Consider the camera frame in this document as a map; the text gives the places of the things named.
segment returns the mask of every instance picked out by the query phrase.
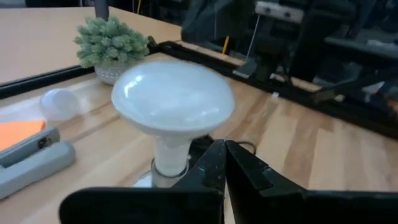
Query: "orange sticky note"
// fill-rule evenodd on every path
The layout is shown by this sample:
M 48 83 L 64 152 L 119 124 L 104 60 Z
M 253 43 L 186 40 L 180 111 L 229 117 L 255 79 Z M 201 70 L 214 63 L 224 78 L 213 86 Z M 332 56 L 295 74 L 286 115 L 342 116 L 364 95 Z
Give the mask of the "orange sticky note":
M 44 127 L 43 120 L 0 123 L 0 151 L 39 133 Z

